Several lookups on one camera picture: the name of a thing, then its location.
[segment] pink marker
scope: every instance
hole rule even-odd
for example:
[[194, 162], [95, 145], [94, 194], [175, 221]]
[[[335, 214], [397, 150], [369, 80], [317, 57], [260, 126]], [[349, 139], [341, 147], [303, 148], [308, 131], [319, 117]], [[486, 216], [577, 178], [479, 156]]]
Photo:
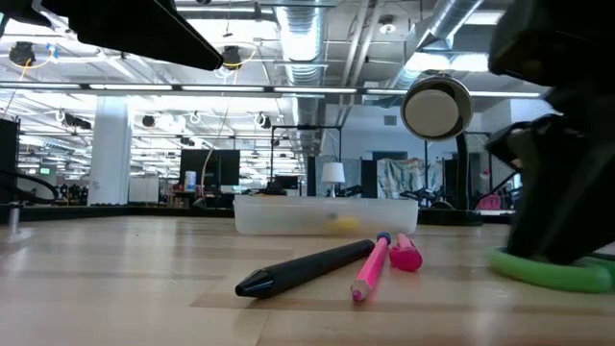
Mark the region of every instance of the pink marker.
[[417, 271], [423, 265], [423, 257], [407, 235], [397, 235], [397, 245], [389, 253], [391, 265], [404, 271]]
[[388, 244], [391, 243], [391, 235], [381, 233], [377, 236], [376, 247], [367, 258], [365, 264], [358, 272], [357, 278], [350, 286], [350, 291], [353, 293], [353, 300], [360, 302], [365, 300], [376, 285], [376, 279], [381, 273], [382, 264], [384, 263], [384, 255], [388, 249]]

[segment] wooden table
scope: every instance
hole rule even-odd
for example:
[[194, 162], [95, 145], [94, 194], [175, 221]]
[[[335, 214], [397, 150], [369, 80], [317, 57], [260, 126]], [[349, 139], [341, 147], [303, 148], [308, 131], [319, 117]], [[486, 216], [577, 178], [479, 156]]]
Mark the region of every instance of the wooden table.
[[234, 296], [254, 269], [356, 237], [240, 236], [232, 219], [145, 216], [21, 231], [0, 231], [7, 346], [615, 345], [612, 294], [489, 271], [485, 249], [504, 243], [505, 226], [421, 226], [420, 273], [386, 263], [375, 299], [360, 306], [349, 286], [361, 262], [271, 300]]

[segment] plastic container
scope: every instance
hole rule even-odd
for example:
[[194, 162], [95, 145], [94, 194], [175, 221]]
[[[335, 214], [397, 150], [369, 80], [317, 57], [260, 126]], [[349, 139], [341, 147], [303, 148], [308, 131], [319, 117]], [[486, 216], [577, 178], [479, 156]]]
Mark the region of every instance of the plastic container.
[[243, 235], [412, 234], [413, 200], [245, 196], [234, 199], [234, 220]]

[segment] black marker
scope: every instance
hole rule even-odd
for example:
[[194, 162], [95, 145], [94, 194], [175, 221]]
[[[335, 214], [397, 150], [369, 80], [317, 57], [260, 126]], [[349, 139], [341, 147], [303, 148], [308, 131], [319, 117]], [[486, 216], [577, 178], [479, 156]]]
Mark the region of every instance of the black marker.
[[361, 240], [300, 259], [274, 264], [250, 274], [234, 288], [234, 292], [240, 297], [270, 298], [367, 257], [372, 250], [374, 250], [372, 240]]

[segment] green rubber band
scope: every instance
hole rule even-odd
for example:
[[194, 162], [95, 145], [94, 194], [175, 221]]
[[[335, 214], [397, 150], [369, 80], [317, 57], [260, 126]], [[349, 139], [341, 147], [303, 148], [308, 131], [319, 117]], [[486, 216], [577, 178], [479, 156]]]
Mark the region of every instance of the green rubber band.
[[612, 287], [609, 271], [582, 259], [582, 266], [556, 265], [521, 259], [503, 252], [504, 248], [489, 251], [491, 267], [507, 277], [552, 289], [602, 293]]
[[591, 256], [583, 258], [585, 263], [596, 265], [605, 268], [611, 274], [611, 285], [615, 287], [615, 261], [606, 259], [597, 259]]

